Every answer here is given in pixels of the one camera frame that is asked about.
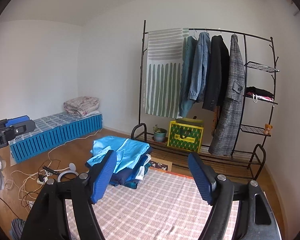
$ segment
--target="striped blanket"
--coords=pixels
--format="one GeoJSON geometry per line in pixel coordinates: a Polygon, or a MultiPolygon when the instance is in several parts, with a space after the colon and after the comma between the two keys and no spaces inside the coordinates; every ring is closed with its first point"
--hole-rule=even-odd
{"type": "MultiPolygon", "coordinates": [[[[233,202],[224,240],[231,240],[238,212],[233,202]]],[[[106,240],[197,240],[211,211],[191,177],[149,169],[138,189],[108,186],[93,210],[106,240]]],[[[79,239],[71,200],[69,229],[79,239]]]]}
{"type": "Polygon", "coordinates": [[[189,29],[148,33],[146,114],[177,118],[183,51],[189,29]]]}

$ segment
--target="green and white striped cloth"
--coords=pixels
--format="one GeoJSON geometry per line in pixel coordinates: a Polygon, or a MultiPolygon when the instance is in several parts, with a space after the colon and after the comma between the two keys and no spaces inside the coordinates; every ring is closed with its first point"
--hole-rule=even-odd
{"type": "Polygon", "coordinates": [[[183,52],[188,28],[149,32],[146,114],[177,118],[183,52]]]}

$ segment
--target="white wall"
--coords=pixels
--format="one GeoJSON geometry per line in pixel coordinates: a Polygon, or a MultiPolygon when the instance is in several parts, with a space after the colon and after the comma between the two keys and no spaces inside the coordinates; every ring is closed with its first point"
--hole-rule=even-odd
{"type": "Polygon", "coordinates": [[[19,20],[0,23],[0,119],[37,119],[77,96],[81,27],[19,20]]]}
{"type": "MultiPolygon", "coordinates": [[[[130,133],[138,124],[144,19],[147,20],[147,31],[175,27],[221,28],[269,38],[269,31],[265,28],[268,25],[265,6],[261,0],[136,0],[109,10],[83,27],[78,63],[79,96],[99,97],[104,125],[130,133]]],[[[210,32],[210,37],[219,34],[210,32]]],[[[231,34],[223,33],[222,36],[229,48],[231,34]]],[[[248,60],[273,64],[272,51],[267,42],[247,38],[247,43],[248,60]]],[[[239,45],[244,58],[242,36],[239,36],[239,45]]],[[[251,73],[248,85],[270,91],[273,89],[270,75],[253,70],[251,73]]],[[[270,109],[268,103],[254,104],[249,100],[246,124],[263,126],[268,121],[270,109]]],[[[202,104],[195,104],[189,117],[194,115],[204,119],[206,130],[203,141],[210,143],[213,113],[203,110],[202,104]]],[[[155,124],[167,128],[170,120],[144,114],[142,109],[141,121],[147,123],[149,130],[155,124]]],[[[243,146],[246,139],[250,140],[246,145],[247,150],[252,150],[254,140],[260,142],[258,136],[246,134],[240,136],[243,146]]]]}
{"type": "Polygon", "coordinates": [[[286,0],[269,0],[269,5],[281,72],[266,163],[285,209],[287,239],[293,239],[300,230],[300,13],[293,16],[296,7],[286,0]]]}

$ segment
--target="plaid coat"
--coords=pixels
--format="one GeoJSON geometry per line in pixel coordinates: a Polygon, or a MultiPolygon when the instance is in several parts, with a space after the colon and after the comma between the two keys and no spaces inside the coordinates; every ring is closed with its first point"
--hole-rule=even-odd
{"type": "Polygon", "coordinates": [[[213,155],[230,155],[240,128],[244,66],[238,45],[238,37],[231,36],[228,87],[220,120],[209,147],[213,155]]]}

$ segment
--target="metal bolt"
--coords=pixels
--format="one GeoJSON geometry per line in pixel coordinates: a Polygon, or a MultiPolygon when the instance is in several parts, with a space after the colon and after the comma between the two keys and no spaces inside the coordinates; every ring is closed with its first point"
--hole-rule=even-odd
{"type": "Polygon", "coordinates": [[[79,175],[79,178],[80,179],[86,179],[88,177],[88,174],[87,173],[81,173],[80,175],[79,175]]]}
{"type": "Polygon", "coordinates": [[[48,179],[48,180],[47,180],[47,184],[48,184],[48,185],[52,185],[53,183],[54,183],[54,179],[48,179]]]}
{"type": "Polygon", "coordinates": [[[217,176],[217,178],[218,178],[218,180],[222,180],[222,181],[224,181],[224,180],[227,179],[226,176],[223,175],[223,174],[219,174],[219,175],[217,176]]]}
{"type": "Polygon", "coordinates": [[[256,182],[255,180],[250,181],[250,184],[251,184],[253,187],[258,186],[258,182],[256,182]]]}

